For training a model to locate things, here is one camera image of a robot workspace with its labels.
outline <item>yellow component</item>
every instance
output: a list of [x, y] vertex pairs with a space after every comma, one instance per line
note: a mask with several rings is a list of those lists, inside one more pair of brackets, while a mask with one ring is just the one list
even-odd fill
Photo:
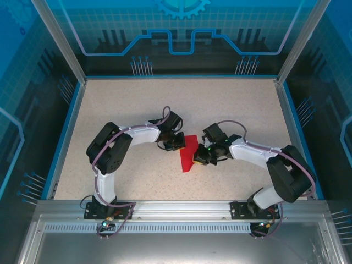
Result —
[[201, 162], [199, 162], [199, 161], [193, 161], [193, 163], [197, 163], [197, 164], [204, 165], [203, 163], [201, 163]]

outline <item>blue decorative panel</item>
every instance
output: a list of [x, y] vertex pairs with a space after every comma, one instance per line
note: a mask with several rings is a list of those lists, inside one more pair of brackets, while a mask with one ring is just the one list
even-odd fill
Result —
[[315, 1], [48, 3], [88, 75], [133, 75], [135, 55], [152, 58], [155, 75], [241, 75], [242, 56], [263, 56], [255, 74], [277, 74]]

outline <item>glass panel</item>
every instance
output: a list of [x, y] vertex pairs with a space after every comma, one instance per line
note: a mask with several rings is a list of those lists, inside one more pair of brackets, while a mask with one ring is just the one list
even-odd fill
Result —
[[0, 1], [0, 40], [0, 263], [14, 263], [77, 80], [29, 0]]
[[277, 74], [315, 0], [49, 0], [87, 75]]
[[118, 234], [100, 241], [94, 233], [47, 233], [35, 263], [329, 262], [318, 226], [300, 223], [283, 224], [264, 241], [249, 234]]
[[[332, 0], [287, 84], [332, 212], [352, 211], [352, 2]], [[348, 215], [337, 222], [350, 226]], [[350, 237], [350, 227], [342, 238]]]

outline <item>black bracket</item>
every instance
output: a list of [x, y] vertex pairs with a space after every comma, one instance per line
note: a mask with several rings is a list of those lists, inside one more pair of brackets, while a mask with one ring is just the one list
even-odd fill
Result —
[[257, 212], [256, 216], [253, 216], [248, 209], [248, 202], [233, 201], [230, 203], [232, 220], [271, 220], [274, 216], [269, 209], [274, 210], [275, 220], [280, 219], [280, 213], [277, 205], [272, 205], [265, 210], [261, 210]]
[[[125, 202], [115, 202], [115, 205], [125, 205]], [[131, 209], [130, 206], [127, 207], [121, 207], [121, 208], [115, 208], [115, 207], [109, 207], [111, 209], [109, 211], [109, 215], [106, 215], [102, 213], [99, 208], [93, 203], [93, 202], [88, 202], [86, 204], [86, 210], [84, 213], [84, 219], [93, 219], [93, 220], [104, 220], [107, 217], [114, 215], [115, 220], [125, 220], [127, 214], [129, 213], [129, 210]]]

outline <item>speckled beige table surface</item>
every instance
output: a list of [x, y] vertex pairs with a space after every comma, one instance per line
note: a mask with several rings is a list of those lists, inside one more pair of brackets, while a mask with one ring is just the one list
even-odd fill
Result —
[[[247, 139], [264, 145], [290, 144], [273, 80], [147, 79], [89, 80], [60, 176], [55, 199], [80, 200], [94, 193], [86, 149], [107, 122], [129, 126], [160, 118], [165, 105], [183, 118], [185, 135], [198, 136], [214, 122], [233, 119]], [[227, 135], [241, 127], [222, 124]], [[116, 172], [121, 200], [243, 200], [271, 183], [267, 171], [249, 162], [195, 164], [182, 173], [179, 151], [155, 143], [131, 147]]]

